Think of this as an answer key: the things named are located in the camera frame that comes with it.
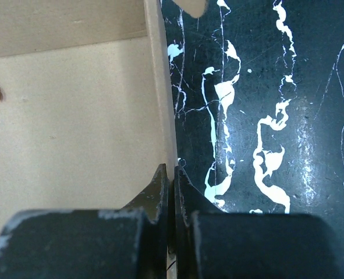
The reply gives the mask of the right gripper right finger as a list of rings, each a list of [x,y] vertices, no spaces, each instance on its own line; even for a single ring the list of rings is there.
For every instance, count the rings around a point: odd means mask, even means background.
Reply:
[[[344,278],[332,228],[307,214],[226,213],[175,168],[178,278]]]

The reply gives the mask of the cardboard box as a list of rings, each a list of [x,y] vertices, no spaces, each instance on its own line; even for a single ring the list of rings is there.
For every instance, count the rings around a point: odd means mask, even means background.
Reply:
[[[0,232],[17,212],[121,209],[177,164],[163,13],[206,1],[0,1]]]

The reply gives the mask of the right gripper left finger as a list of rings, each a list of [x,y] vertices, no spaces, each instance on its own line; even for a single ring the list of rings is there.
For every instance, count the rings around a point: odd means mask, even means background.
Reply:
[[[165,278],[168,191],[161,164],[121,209],[17,212],[0,232],[0,278]]]

